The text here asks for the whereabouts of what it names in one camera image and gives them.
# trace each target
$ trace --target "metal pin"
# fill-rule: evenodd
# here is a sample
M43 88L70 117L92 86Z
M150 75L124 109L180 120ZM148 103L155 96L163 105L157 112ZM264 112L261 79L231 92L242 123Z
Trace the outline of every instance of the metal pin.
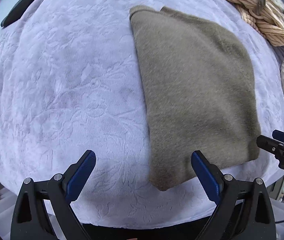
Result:
M31 182L31 179L30 178L26 178L23 182L24 182L24 184L29 184Z
M255 179L255 181L256 181L259 185L262 185L262 184L263 184L263 179L257 178L257 179Z
M225 174L224 179L231 181L233 179L233 176L231 174Z
M54 180L60 180L62 178L62 174L55 174L53 178Z

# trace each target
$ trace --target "bed sheet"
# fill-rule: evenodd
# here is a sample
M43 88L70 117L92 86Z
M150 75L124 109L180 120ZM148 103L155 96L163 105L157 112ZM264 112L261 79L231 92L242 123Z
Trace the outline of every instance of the bed sheet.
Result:
M80 222L148 229L212 213L197 178L165 192L148 182L146 105L129 22L138 4L165 5L233 32L254 67L262 134L284 131L279 57L226 0L35 0L0 33L0 182L7 189L18 194L26 177L63 173L91 149L96 167L71 203ZM261 151L223 172L271 183L282 174L277 165Z

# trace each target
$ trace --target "silver screw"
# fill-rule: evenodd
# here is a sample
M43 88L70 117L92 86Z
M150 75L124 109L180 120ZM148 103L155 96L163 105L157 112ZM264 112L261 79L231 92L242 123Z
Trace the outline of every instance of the silver screw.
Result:
M54 180L60 180L62 178L62 175L58 173L58 174L55 174L53 178Z
M26 178L23 182L24 182L24 184L29 184L31 182L31 179L30 178Z
M231 181L233 179L232 175L231 174L225 174L224 175L224 179L228 180L228 181Z
M263 184L263 179L257 178L257 179L255 179L255 181L256 181L259 185L262 185L262 184Z

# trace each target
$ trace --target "plush blanket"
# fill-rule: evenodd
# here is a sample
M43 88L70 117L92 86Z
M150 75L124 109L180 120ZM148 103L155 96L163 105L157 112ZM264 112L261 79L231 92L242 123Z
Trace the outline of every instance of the plush blanket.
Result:
M193 177L194 149L220 169L258 157L261 134L250 57L220 25L163 7L130 10L151 140L150 181Z
M228 1L35 0L0 34L0 182L6 188L17 194L26 177L50 179L91 149L96 167L71 203L80 222L156 228L213 211L197 178L165 192L148 181L146 103L129 20L138 4L165 5L234 33L253 65L261 133L284 131L277 55ZM223 172L267 181L277 165L260 152Z

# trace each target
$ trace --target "beige striped fabric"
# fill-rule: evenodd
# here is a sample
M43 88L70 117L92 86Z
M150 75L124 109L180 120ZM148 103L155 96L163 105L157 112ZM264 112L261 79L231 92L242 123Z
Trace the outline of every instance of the beige striped fabric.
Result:
M242 19L273 46L284 46L284 4L281 0L227 0Z

